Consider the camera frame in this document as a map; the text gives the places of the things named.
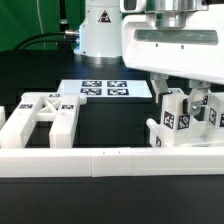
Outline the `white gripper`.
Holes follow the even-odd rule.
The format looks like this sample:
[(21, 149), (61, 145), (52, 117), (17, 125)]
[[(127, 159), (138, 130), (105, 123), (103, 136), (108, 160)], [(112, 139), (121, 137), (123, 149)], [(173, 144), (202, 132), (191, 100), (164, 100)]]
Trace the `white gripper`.
[[(124, 19), (122, 57), (125, 65), (154, 72), (150, 74), (150, 81), (158, 105), (162, 104), (163, 96), (169, 93), (168, 75), (190, 79), (191, 92), (183, 100), (183, 113), (198, 115), (211, 83), (224, 85), (224, 6), (211, 6), (208, 11), (194, 13), (173, 43), (169, 43), (167, 37), (162, 41), (151, 41), (149, 37), (138, 40), (138, 31), (146, 34), (156, 31), (151, 15), (130, 15)], [(214, 42), (184, 43), (179, 40), (184, 31), (197, 31), (199, 39), (203, 31), (209, 31), (214, 36)]]

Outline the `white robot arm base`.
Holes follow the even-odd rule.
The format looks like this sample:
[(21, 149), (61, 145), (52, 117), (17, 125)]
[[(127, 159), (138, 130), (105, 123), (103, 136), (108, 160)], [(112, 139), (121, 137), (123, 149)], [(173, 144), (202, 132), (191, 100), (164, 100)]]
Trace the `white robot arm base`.
[(105, 65), (122, 62), (120, 0), (85, 0), (75, 59)]

